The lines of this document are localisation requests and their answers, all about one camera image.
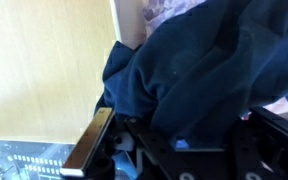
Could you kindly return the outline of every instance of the navy fabric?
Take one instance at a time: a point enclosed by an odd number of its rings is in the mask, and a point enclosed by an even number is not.
[[[236,117],[288,95],[288,1],[208,0],[137,50],[117,42],[100,106],[170,140],[217,147]]]

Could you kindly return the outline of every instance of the wooden panel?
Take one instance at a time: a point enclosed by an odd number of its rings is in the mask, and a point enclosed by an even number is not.
[[[0,0],[0,139],[76,143],[115,39],[109,0]]]

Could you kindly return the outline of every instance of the beige wall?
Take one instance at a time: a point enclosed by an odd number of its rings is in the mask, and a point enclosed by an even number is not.
[[[109,0],[0,0],[0,139],[77,142],[114,42]]]

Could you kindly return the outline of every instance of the black metal frame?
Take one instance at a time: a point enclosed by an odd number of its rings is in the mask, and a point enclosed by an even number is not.
[[[128,118],[122,126],[111,123],[99,140],[97,153],[102,156],[89,160],[88,176],[80,179],[114,179],[109,157],[115,149],[128,152],[138,179],[288,179],[288,121],[264,108],[251,111],[250,120],[237,120],[227,133],[225,148],[216,150],[175,151],[145,121]],[[119,136],[121,131],[130,136]],[[104,155],[106,164],[99,158]]]

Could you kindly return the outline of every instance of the patterned cloth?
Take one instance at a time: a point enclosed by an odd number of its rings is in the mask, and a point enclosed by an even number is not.
[[[206,0],[145,0],[146,37],[167,19],[184,14],[204,1]]]

